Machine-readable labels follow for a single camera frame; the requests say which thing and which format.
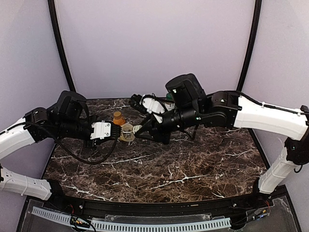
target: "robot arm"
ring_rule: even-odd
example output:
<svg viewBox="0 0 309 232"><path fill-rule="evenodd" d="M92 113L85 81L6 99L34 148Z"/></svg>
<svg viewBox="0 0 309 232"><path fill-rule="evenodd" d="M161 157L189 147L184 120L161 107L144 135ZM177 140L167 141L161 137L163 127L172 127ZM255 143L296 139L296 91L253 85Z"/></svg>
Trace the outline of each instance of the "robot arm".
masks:
<svg viewBox="0 0 309 232"><path fill-rule="evenodd" d="M85 98L63 91L58 102L48 109L36 108L11 127L0 132L0 160L18 149L45 138L76 138L85 147L94 147L107 140L117 140L120 127L90 116ZM86 118L80 118L82 111ZM0 190L12 191L48 200L52 194L63 194L54 180L40 180L16 174L0 165Z"/></svg>
<svg viewBox="0 0 309 232"><path fill-rule="evenodd" d="M308 107L282 108L258 102L237 91L206 95L193 74L175 77L166 88L176 106L170 111L162 109L164 99L151 95L131 97L131 106L149 114L149 120L143 122L135 137L147 131L154 141L168 144L171 132L200 124L229 129L252 128L286 135L288 139L279 157L253 188L259 194L271 194L295 167L309 162Z"/></svg>

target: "orange bottle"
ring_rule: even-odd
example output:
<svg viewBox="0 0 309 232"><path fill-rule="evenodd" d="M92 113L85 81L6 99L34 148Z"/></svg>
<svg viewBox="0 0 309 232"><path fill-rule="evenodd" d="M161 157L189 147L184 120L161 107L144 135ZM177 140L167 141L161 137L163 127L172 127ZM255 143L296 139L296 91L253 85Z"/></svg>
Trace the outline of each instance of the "orange bottle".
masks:
<svg viewBox="0 0 309 232"><path fill-rule="evenodd" d="M112 122L113 122L114 124L116 124L116 125L119 125L119 126L124 125L124 124L126 123L126 121L125 121L124 118L122 117L121 112L119 112L119 111L116 111L116 112L114 113L114 119L112 120Z"/></svg>

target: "table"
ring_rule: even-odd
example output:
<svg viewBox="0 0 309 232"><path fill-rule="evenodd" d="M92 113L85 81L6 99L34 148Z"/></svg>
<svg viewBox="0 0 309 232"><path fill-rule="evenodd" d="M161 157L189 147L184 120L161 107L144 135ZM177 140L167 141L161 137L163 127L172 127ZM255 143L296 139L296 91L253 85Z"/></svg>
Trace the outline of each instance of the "table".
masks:
<svg viewBox="0 0 309 232"><path fill-rule="evenodd" d="M127 122L137 125L142 115L128 99L88 100L91 114L112 120L121 111ZM83 159L100 159L112 141L95 149L83 142L63 139L64 145ZM174 132L169 145L135 139L118 142L105 163L91 166L56 147L44 179L58 180L68 196L127 203L175 203L243 195L266 171L247 129L228 130L200 126L191 141Z"/></svg>

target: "perforated metal strip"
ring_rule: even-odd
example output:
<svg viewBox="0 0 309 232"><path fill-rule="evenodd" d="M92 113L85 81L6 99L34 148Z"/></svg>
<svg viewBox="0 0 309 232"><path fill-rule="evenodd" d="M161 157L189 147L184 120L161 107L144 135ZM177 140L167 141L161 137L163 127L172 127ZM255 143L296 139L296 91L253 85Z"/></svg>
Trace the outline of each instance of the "perforated metal strip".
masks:
<svg viewBox="0 0 309 232"><path fill-rule="evenodd" d="M33 207L32 214L62 225L71 226L70 215L67 214L52 212L38 207ZM92 225L97 231L101 232L203 232L231 226L230 218L170 225L122 224L92 220Z"/></svg>

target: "black vertical post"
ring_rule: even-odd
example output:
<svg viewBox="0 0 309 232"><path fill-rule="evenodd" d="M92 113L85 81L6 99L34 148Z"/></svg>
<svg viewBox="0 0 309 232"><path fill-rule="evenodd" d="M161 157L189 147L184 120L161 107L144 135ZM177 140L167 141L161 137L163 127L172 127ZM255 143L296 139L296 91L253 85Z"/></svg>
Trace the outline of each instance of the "black vertical post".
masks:
<svg viewBox="0 0 309 232"><path fill-rule="evenodd" d="M242 91L242 87L245 83L245 79L246 79L246 75L247 75L247 71L249 68L251 55L252 55L252 51L254 47L256 32L257 32L257 28L259 24L261 6L262 6L262 0L255 0L255 7L254 7L250 36L249 36L249 42L248 42L247 52L246 52L245 60L243 62L240 78L238 81L237 89L236 89L237 91Z"/></svg>
<svg viewBox="0 0 309 232"><path fill-rule="evenodd" d="M73 83L73 79L70 73L69 65L67 62L66 54L64 52L63 43L62 43L62 39L60 35L60 29L59 29L57 13L56 13L56 8L55 8L55 0L48 0L48 7L49 7L50 19L53 25L54 36L55 36L62 68L66 76L66 80L67 80L70 91L76 92L76 88Z"/></svg>

